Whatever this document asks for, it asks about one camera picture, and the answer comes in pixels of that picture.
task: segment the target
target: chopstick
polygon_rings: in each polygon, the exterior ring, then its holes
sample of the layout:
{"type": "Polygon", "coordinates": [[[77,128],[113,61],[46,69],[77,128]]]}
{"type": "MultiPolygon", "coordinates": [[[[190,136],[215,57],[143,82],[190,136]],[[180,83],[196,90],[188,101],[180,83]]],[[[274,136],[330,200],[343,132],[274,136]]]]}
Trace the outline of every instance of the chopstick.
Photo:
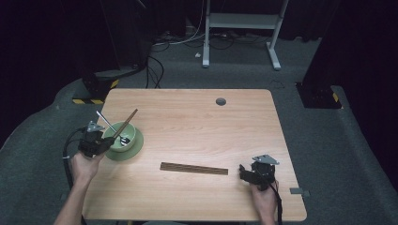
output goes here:
{"type": "Polygon", "coordinates": [[[127,118],[127,120],[122,124],[122,126],[117,130],[117,132],[114,135],[114,138],[117,138],[117,136],[120,135],[120,133],[123,131],[123,129],[126,127],[126,125],[130,122],[131,118],[137,113],[137,109],[135,109],[134,112],[131,113],[131,115],[129,116],[129,118],[127,118]]]}
{"type": "Polygon", "coordinates": [[[176,164],[170,162],[161,163],[161,171],[187,172],[187,173],[210,173],[218,175],[228,175],[228,169],[192,166],[184,164],[176,164]]]}

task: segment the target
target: dark background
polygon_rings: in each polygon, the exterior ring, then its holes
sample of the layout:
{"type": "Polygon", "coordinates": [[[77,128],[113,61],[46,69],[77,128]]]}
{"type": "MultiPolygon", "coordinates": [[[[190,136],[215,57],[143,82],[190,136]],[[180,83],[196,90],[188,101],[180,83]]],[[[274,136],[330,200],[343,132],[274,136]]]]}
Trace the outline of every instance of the dark background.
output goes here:
{"type": "MultiPolygon", "coordinates": [[[[224,7],[222,2],[213,1],[212,10],[263,13],[259,5],[269,4],[264,12],[274,13],[279,6],[271,0],[227,1],[224,7]]],[[[397,3],[339,3],[290,0],[280,38],[323,38],[309,68],[314,85],[343,87],[365,138],[397,188],[397,3]]],[[[202,1],[161,0],[154,5],[158,35],[168,30],[184,36],[185,18],[197,24],[202,1]]],[[[61,35],[67,17],[62,1],[1,2],[1,144],[27,116],[50,105],[63,86],[80,78],[61,35]]]]}

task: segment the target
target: wooden table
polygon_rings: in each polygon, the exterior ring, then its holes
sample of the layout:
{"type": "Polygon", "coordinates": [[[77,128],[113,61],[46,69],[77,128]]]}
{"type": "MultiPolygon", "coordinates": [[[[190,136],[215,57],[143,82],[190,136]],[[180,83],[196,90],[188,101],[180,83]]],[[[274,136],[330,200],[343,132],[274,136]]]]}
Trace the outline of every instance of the wooden table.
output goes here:
{"type": "MultiPolygon", "coordinates": [[[[283,199],[283,220],[301,221],[306,210],[278,114],[268,90],[114,89],[102,113],[133,123],[144,146],[133,158],[105,157],[84,202],[87,219],[254,221],[247,170],[252,157],[268,154],[280,161],[276,178],[283,199]],[[226,104],[216,104],[224,98],[226,104]],[[228,169],[228,175],[161,171],[162,162],[228,169]]],[[[107,126],[101,121],[98,124],[107,126]]]]}

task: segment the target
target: white metal stand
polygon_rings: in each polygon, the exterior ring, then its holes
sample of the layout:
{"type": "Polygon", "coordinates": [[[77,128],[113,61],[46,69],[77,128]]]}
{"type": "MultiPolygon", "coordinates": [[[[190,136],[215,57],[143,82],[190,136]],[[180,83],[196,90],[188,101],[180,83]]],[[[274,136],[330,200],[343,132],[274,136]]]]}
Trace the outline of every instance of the white metal stand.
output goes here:
{"type": "Polygon", "coordinates": [[[281,69],[275,52],[275,43],[281,30],[284,13],[289,0],[283,0],[281,11],[278,15],[260,14],[235,14],[235,13],[210,13],[210,0],[207,0],[205,44],[203,48],[203,67],[210,66],[209,30],[210,27],[225,28],[251,28],[274,30],[271,42],[267,42],[267,50],[276,70],[281,69]]]}

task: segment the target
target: yellow black warning tape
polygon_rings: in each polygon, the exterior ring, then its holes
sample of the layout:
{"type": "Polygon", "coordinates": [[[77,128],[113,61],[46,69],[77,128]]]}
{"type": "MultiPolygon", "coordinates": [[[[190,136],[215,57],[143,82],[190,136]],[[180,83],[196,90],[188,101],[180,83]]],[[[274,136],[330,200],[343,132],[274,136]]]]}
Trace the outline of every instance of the yellow black warning tape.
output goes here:
{"type": "MultiPolygon", "coordinates": [[[[119,80],[115,80],[114,82],[111,83],[110,85],[110,90],[116,88],[116,86],[119,84],[119,80]]],[[[97,104],[101,105],[105,102],[105,99],[99,99],[99,98],[73,98],[72,99],[73,103],[75,104],[97,104]]]]}
{"type": "Polygon", "coordinates": [[[339,97],[337,97],[336,93],[333,92],[333,99],[335,102],[339,102],[339,97]]]}
{"type": "Polygon", "coordinates": [[[103,99],[73,99],[73,103],[75,104],[103,104],[104,100],[103,99]]]}

